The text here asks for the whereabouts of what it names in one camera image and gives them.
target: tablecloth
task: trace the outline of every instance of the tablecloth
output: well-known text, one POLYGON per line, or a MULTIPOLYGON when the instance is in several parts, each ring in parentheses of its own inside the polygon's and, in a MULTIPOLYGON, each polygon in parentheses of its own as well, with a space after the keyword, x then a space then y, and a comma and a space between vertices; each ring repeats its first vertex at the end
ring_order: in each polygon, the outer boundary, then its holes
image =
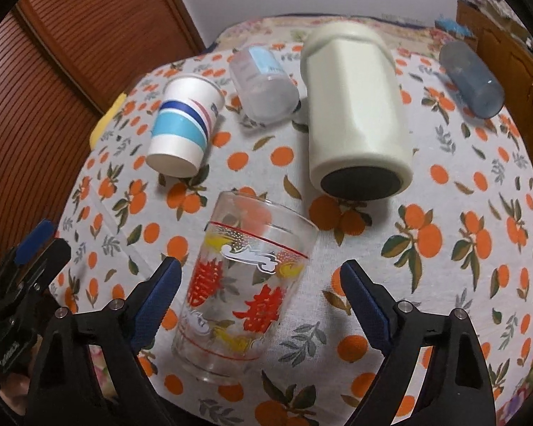
MULTIPOLYGON (((301 45, 272 48, 304 97, 301 45)), ((533 382, 533 168, 505 109, 481 121, 434 60, 393 54, 414 180, 402 194, 370 203, 313 189, 308 126, 298 117, 264 127, 244 115, 228 74, 231 51, 148 74, 75 182, 58 231, 71 245, 72 260, 52 293, 74 312, 98 310, 127 296, 163 255, 175 256, 184 264, 182 286, 154 345, 139 354, 157 392, 223 426, 336 426, 353 412, 382 362, 340 286, 338 267, 355 258, 396 300, 425 312, 467 310, 503 423, 533 382), (145 163, 161 93, 180 71, 213 78, 227 102, 209 157, 188 181, 159 175, 145 163), (183 371, 171 345, 203 229, 219 192, 231 189, 282 203, 321 232, 266 355, 240 384, 217 387, 183 371), (282 403, 279 392, 293 400, 282 403)), ((429 358, 430 349, 423 349, 397 420, 411 413, 429 358)), ((107 384, 106 369, 97 365, 107 384)))
POLYGON ((438 59, 441 47, 453 40, 434 27, 411 28, 362 16, 274 16, 235 24, 217 37, 215 50, 248 47, 257 44, 302 43, 316 27, 333 21, 356 21, 377 31, 391 49, 401 48, 438 59))

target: white plastic bottle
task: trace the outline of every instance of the white plastic bottle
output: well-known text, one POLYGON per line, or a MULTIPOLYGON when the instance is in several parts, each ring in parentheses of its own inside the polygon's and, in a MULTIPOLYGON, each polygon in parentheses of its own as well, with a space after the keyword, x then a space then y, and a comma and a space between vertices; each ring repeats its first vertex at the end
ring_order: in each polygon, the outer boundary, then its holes
POLYGON ((310 105, 310 180, 347 200, 376 200, 413 180, 412 144, 383 39, 356 22, 311 33, 300 70, 310 105))
POLYGON ((229 67, 249 118, 270 124, 287 118, 296 109, 298 89, 268 49, 245 48, 235 54, 229 67))

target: clear plastic container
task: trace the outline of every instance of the clear plastic container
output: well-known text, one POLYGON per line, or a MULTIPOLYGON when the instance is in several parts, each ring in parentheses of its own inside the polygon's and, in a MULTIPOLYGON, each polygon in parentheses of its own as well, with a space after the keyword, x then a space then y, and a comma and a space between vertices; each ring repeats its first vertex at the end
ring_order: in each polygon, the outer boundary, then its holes
POLYGON ((476 116, 490 119, 500 112, 504 106, 504 89, 466 43, 453 41, 445 44, 439 60, 476 116))
POLYGON ((296 109, 298 89, 268 49, 249 47, 239 51, 230 69, 249 118, 269 124, 287 118, 296 109))

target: red line on glass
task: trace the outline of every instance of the red line on glass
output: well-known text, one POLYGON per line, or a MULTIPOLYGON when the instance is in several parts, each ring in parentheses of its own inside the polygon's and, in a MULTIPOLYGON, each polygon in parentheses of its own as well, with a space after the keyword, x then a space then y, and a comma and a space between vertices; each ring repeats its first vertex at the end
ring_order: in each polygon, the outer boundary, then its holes
POLYGON ((190 343, 192 343, 198 349, 201 349, 203 352, 207 352, 208 354, 216 355, 217 357, 221 357, 222 359, 235 360, 237 362, 249 362, 251 360, 259 359, 259 357, 253 357, 252 359, 238 359, 238 358, 235 358, 235 357, 229 357, 228 355, 217 354, 217 352, 213 352, 213 351, 210 351, 209 349, 202 348, 195 341, 193 341, 192 339, 188 338, 188 336, 186 336, 186 334, 183 332, 183 329, 181 327, 178 327, 178 330, 182 334, 182 336, 184 338, 186 338, 186 340, 188 340, 190 343))
POLYGON ((285 250, 291 251, 292 253, 301 256, 302 258, 308 259, 308 256, 306 256, 303 253, 300 253, 300 251, 293 250, 292 248, 288 248, 287 246, 284 246, 283 244, 278 244, 277 242, 273 242, 272 240, 265 239, 264 237, 259 237, 259 236, 255 235, 255 234, 251 234, 250 232, 247 232, 246 230, 239 229, 238 227, 230 226, 228 224, 218 223, 217 221, 209 221, 209 224, 214 224, 216 226, 225 227, 226 229, 236 230, 237 232, 240 232, 241 234, 245 234, 245 235, 254 237, 256 239, 263 240, 264 242, 267 242, 267 243, 269 243, 271 245, 278 246, 279 248, 284 248, 285 250))

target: metal screw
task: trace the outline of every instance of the metal screw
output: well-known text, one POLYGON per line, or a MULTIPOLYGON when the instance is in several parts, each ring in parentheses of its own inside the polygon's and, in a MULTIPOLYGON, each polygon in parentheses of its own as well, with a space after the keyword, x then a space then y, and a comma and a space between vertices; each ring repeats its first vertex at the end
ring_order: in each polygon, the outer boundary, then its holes
POLYGON ((397 304, 397 307, 401 312, 409 313, 413 310, 413 305, 409 303, 408 301, 399 301, 397 304))
POLYGON ((108 308, 112 311, 118 311, 119 309, 122 309, 122 306, 124 306, 124 300, 119 297, 108 303, 108 308))
POLYGON ((464 320, 468 317, 468 313, 460 307, 454 310, 454 315, 460 320, 464 320))
POLYGON ((66 307, 60 307, 57 311, 55 311, 55 317, 57 318, 63 318, 69 313, 69 309, 66 307))

